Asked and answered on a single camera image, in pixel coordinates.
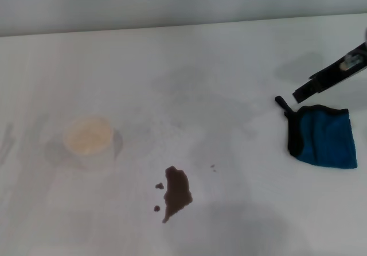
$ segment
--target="brown stain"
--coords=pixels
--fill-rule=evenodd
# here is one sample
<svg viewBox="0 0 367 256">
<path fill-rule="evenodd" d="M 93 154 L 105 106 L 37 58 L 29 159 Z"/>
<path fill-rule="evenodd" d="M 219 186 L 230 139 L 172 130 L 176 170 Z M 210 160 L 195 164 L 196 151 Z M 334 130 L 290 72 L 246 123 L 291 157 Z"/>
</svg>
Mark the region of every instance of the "brown stain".
<svg viewBox="0 0 367 256">
<path fill-rule="evenodd" d="M 166 215 L 162 223 L 166 223 L 170 217 L 193 201 L 188 177 L 182 170 L 171 166 L 166 169 L 166 178 L 167 192 L 163 197 L 166 203 Z"/>
<path fill-rule="evenodd" d="M 162 183 L 156 184 L 155 187 L 156 189 L 161 189 L 161 190 L 165 188 Z"/>
</svg>

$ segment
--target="blue microfiber cloth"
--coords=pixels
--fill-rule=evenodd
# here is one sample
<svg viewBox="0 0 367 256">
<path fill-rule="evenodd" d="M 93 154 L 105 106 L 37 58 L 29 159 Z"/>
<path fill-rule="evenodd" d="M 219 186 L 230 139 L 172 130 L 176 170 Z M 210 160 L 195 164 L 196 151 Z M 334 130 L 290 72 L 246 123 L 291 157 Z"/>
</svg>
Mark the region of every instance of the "blue microfiber cloth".
<svg viewBox="0 0 367 256">
<path fill-rule="evenodd" d="M 322 167 L 357 167 L 356 147 L 347 109 L 321 105 L 291 110 L 280 96 L 275 101 L 288 119 L 288 150 L 300 161 Z"/>
</svg>

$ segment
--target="blue cloth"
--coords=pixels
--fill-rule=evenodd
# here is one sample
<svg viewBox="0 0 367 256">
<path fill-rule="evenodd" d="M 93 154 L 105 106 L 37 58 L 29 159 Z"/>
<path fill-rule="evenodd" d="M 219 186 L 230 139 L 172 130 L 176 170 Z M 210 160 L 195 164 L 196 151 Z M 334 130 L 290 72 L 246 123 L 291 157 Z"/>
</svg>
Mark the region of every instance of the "blue cloth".
<svg viewBox="0 0 367 256">
<path fill-rule="evenodd" d="M 303 162 L 340 169 L 357 167 L 349 114 L 325 111 L 305 112 L 300 119 L 303 150 L 296 158 Z"/>
</svg>

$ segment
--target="white surface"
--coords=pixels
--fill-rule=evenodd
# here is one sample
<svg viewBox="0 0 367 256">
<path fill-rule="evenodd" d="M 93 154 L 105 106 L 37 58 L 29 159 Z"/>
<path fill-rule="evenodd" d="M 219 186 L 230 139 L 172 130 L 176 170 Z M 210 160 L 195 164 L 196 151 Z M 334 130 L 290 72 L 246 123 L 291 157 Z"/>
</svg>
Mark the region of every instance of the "white surface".
<svg viewBox="0 0 367 256">
<path fill-rule="evenodd" d="M 274 104 L 360 45 L 366 25 L 362 14 L 0 39 L 0 255 L 366 255 L 367 73 L 305 102 L 350 109 L 355 170 L 290 157 Z M 62 147 L 63 127 L 90 113 L 122 134 L 115 168 L 79 169 Z M 171 165 L 193 202 L 162 224 L 154 186 Z"/>
<path fill-rule="evenodd" d="M 367 0 L 0 0 L 0 36 L 366 12 Z"/>
</svg>

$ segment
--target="white table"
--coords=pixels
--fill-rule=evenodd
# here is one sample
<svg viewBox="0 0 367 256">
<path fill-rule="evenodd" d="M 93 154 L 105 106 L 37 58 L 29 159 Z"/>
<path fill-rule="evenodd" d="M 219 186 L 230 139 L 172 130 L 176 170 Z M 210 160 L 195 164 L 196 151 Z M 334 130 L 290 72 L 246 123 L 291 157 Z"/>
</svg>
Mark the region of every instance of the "white table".
<svg viewBox="0 0 367 256">
<path fill-rule="evenodd" d="M 355 170 L 293 159 L 274 103 L 366 26 L 359 14 L 1 38 L 0 255 L 366 255 L 367 73 L 304 103 L 349 108 Z M 76 169 L 64 150 L 63 128 L 88 114 L 121 133 L 115 168 Z M 154 186 L 171 165 L 193 202 L 162 224 Z"/>
</svg>

